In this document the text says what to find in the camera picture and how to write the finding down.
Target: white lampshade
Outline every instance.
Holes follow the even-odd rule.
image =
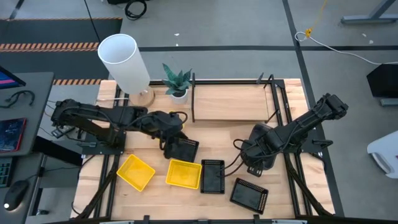
[[[123,92],[138,94],[149,85],[149,74],[136,41],[126,34],[107,37],[98,47],[98,56]]]

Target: yellow tray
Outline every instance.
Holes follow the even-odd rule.
[[[167,172],[166,184],[197,189],[200,183],[200,172],[200,164],[172,159]]]
[[[155,170],[144,161],[131,154],[119,168],[117,174],[141,192],[154,176]]]

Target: black tray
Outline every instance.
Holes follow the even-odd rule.
[[[267,189],[236,178],[229,201],[262,215],[266,207],[267,196]]]
[[[204,194],[224,194],[224,161],[202,159],[200,192]]]
[[[197,155],[199,142],[191,139],[175,138],[171,146],[167,146],[169,158],[181,161],[194,162]]]

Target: white pot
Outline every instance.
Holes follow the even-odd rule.
[[[185,94],[181,97],[176,97],[173,95],[170,95],[170,97],[175,104],[185,104],[188,101],[188,90],[185,90]]]

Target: yellow clip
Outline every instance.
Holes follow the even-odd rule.
[[[305,30],[305,36],[306,36],[306,38],[311,37],[311,32],[312,32],[312,28],[309,28],[309,29],[306,29],[306,30]]]

